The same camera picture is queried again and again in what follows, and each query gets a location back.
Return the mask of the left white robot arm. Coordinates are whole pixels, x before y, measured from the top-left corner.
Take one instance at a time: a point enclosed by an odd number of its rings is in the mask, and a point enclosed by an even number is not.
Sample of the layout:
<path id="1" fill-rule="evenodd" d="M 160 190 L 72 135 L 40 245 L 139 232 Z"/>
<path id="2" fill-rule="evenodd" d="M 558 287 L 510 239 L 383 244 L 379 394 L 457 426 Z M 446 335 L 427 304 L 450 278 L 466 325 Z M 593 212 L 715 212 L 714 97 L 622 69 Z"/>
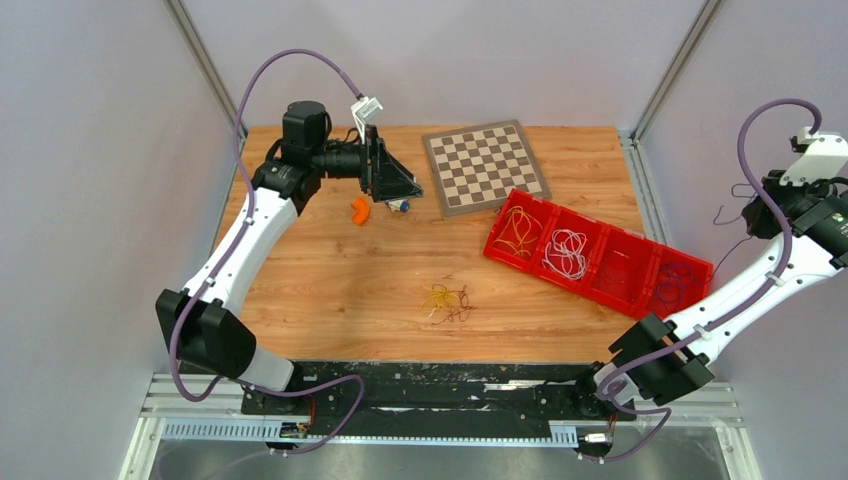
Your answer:
<path id="1" fill-rule="evenodd" d="M 272 248 L 323 180 L 355 179 L 375 203 L 422 196 L 413 173 L 391 155 L 372 122 L 381 110 L 377 99 L 360 97 L 351 107 L 356 138 L 338 140 L 330 136 L 323 104 L 287 107 L 282 136 L 248 179 L 244 204 L 221 243 L 184 287 L 165 289 L 156 300 L 174 376 L 184 362 L 267 391 L 282 414 L 302 408 L 306 388 L 292 378 L 294 364 L 260 347 L 239 315 Z"/>

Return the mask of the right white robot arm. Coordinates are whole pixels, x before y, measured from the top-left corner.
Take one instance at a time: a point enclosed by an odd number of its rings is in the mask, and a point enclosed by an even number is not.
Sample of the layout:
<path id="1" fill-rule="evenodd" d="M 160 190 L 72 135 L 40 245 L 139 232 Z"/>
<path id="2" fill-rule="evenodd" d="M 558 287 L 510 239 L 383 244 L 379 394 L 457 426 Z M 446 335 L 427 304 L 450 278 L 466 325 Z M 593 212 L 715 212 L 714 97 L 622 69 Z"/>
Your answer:
<path id="1" fill-rule="evenodd" d="M 753 264 L 694 305 L 661 320 L 651 314 L 611 346 L 613 359 L 571 390 L 584 417 L 634 398 L 662 406 L 710 383 L 710 364 L 754 321 L 805 288 L 847 268 L 844 177 L 806 188 L 789 222 Z"/>

